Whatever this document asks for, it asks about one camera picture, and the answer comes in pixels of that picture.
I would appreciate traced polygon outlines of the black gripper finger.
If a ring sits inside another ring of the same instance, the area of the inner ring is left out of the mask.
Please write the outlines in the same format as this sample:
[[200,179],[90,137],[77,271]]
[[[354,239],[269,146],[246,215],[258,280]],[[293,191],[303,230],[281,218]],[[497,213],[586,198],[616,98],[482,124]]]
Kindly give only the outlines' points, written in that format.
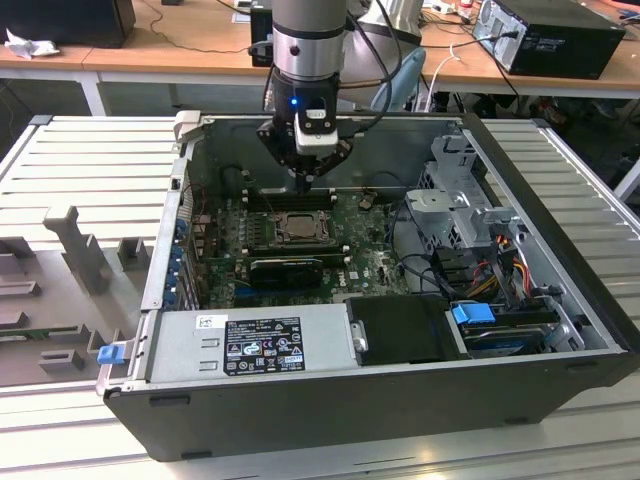
[[292,125],[282,121],[265,121],[256,134],[276,163],[285,167],[294,179],[295,191],[306,193],[307,157],[297,151]]
[[305,177],[305,191],[308,192],[316,178],[320,178],[342,164],[351,155],[353,138],[340,139],[331,154],[316,160]]

